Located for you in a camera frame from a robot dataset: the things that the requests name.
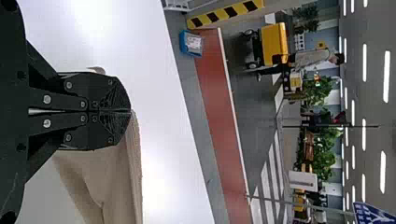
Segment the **metal bolt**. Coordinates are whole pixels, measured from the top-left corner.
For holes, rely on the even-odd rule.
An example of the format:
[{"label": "metal bolt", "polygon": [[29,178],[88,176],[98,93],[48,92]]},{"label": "metal bolt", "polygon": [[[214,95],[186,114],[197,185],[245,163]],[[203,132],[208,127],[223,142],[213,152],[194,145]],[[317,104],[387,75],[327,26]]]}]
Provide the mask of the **metal bolt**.
[{"label": "metal bolt", "polygon": [[50,101],[51,101],[50,96],[49,95],[44,95],[44,99],[43,99],[44,104],[49,105]]},{"label": "metal bolt", "polygon": [[71,82],[66,82],[66,88],[67,89],[72,89],[72,87],[73,87],[73,84],[71,83]]},{"label": "metal bolt", "polygon": [[66,142],[70,142],[72,140],[72,135],[70,133],[68,133],[64,140],[66,140]]},{"label": "metal bolt", "polygon": [[44,119],[43,127],[44,128],[49,128],[50,127],[50,119]]},{"label": "metal bolt", "polygon": [[23,152],[25,150],[26,150],[26,145],[24,145],[22,143],[19,143],[18,146],[17,146],[17,151]]}]

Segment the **green plant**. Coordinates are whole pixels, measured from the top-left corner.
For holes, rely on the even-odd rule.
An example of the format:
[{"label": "green plant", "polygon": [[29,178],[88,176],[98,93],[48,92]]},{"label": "green plant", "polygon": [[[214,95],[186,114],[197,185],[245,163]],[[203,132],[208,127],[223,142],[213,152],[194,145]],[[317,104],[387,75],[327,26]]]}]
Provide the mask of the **green plant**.
[{"label": "green plant", "polygon": [[298,19],[305,19],[309,21],[318,17],[317,6],[298,7],[298,8],[294,8],[292,11],[293,11],[293,16],[295,16]]},{"label": "green plant", "polygon": [[304,31],[316,32],[319,27],[318,8],[317,6],[311,7],[298,7],[293,10],[293,16],[302,20],[294,24],[294,33],[297,35],[302,34]]},{"label": "green plant", "polygon": [[306,96],[306,104],[311,105],[324,105],[324,99],[329,96],[332,91],[332,85],[334,80],[330,77],[322,77],[320,80],[320,86],[316,86],[316,81],[306,80],[303,84],[303,89]]},{"label": "green plant", "polygon": [[319,28],[318,20],[308,21],[304,24],[304,29],[308,32],[316,32],[318,28]]},{"label": "green plant", "polygon": [[329,149],[322,151],[316,150],[315,148],[314,158],[315,159],[312,162],[314,174],[318,175],[318,179],[327,181],[330,177],[332,177],[331,166],[335,164],[334,153]]},{"label": "green plant", "polygon": [[[335,156],[332,152],[335,140],[342,132],[336,128],[321,128],[315,134],[314,141],[314,160],[310,162],[314,174],[318,175],[318,179],[327,181],[332,177],[331,166],[335,164]],[[297,149],[297,160],[294,163],[294,168],[300,170],[303,163],[309,161],[304,160],[304,130],[300,130],[300,144]]]}]

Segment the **person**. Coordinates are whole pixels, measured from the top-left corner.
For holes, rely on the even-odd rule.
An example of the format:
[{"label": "person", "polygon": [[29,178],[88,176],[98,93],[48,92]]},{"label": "person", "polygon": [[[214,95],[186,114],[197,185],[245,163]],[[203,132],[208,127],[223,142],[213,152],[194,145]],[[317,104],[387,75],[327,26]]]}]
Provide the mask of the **person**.
[{"label": "person", "polygon": [[265,75],[281,73],[292,68],[294,68],[296,72],[299,72],[304,68],[315,66],[324,62],[340,65],[345,62],[345,55],[343,53],[333,53],[329,49],[299,51],[297,53],[291,54],[287,63],[279,63],[274,67],[260,70],[257,74],[257,81],[260,82],[262,80],[262,76]]},{"label": "person", "polygon": [[[105,74],[101,67],[90,67]],[[52,161],[86,224],[142,224],[142,161],[136,113],[120,142],[95,151],[57,151]]]}]

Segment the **ceiling light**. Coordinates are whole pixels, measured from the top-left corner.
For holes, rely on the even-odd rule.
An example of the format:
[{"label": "ceiling light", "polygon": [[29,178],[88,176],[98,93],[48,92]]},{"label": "ceiling light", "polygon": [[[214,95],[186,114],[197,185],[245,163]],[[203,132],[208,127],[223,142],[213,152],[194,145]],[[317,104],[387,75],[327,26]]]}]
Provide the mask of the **ceiling light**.
[{"label": "ceiling light", "polygon": [[347,87],[345,87],[344,90],[345,90],[344,95],[346,100],[345,108],[347,109]]},{"label": "ceiling light", "polygon": [[389,101],[389,75],[390,75],[390,51],[385,51],[384,63],[384,102]]},{"label": "ceiling light", "polygon": [[343,52],[343,37],[341,37],[341,36],[338,36],[338,51],[340,53]]},{"label": "ceiling light", "polygon": [[363,148],[363,151],[366,150],[366,119],[363,119],[361,121],[361,147]]},{"label": "ceiling light", "polygon": [[349,210],[349,193],[346,193],[346,210]]},{"label": "ceiling light", "polygon": [[347,146],[347,147],[349,146],[349,137],[348,137],[348,134],[349,134],[349,130],[348,130],[348,128],[346,127],[346,146]]},{"label": "ceiling light", "polygon": [[344,38],[344,55],[346,56],[345,61],[347,62],[347,39]]},{"label": "ceiling light", "polygon": [[340,94],[341,94],[341,98],[344,97],[343,90],[344,90],[344,88],[343,88],[343,79],[340,78]]},{"label": "ceiling light", "polygon": [[349,179],[349,162],[346,162],[346,180]]},{"label": "ceiling light", "polygon": [[347,15],[347,0],[344,0],[344,16]]},{"label": "ceiling light", "polygon": [[361,200],[366,202],[366,175],[361,175]]},{"label": "ceiling light", "polygon": [[381,173],[380,173],[380,181],[379,188],[381,192],[385,194],[385,184],[386,184],[386,169],[387,169],[387,155],[384,151],[381,152]]},{"label": "ceiling light", "polygon": [[356,189],[355,186],[352,186],[352,203],[356,202]]},{"label": "ceiling light", "polygon": [[367,45],[363,44],[363,82],[367,80]]},{"label": "ceiling light", "polygon": [[352,126],[355,126],[355,101],[352,100]]},{"label": "ceiling light", "polygon": [[352,169],[355,170],[355,146],[352,146]]}]

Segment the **white wall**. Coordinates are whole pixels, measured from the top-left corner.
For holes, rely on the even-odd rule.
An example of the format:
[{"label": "white wall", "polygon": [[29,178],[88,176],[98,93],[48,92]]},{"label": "white wall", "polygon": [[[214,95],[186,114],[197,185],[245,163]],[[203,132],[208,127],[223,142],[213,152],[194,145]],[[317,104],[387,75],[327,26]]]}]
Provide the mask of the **white wall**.
[{"label": "white wall", "polygon": [[[161,1],[20,0],[31,43],[57,71],[103,66],[126,87],[142,143],[145,223],[214,223]],[[19,223],[82,223],[49,161]]]},{"label": "white wall", "polygon": [[341,184],[323,182],[323,187],[329,195],[343,196],[343,186]]},{"label": "white wall", "polygon": [[341,95],[340,90],[332,90],[328,97],[324,99],[325,105],[340,105]]},{"label": "white wall", "polygon": [[341,159],[340,155],[334,155],[335,156],[335,164],[331,166],[333,169],[341,169],[343,167],[343,160]]}]

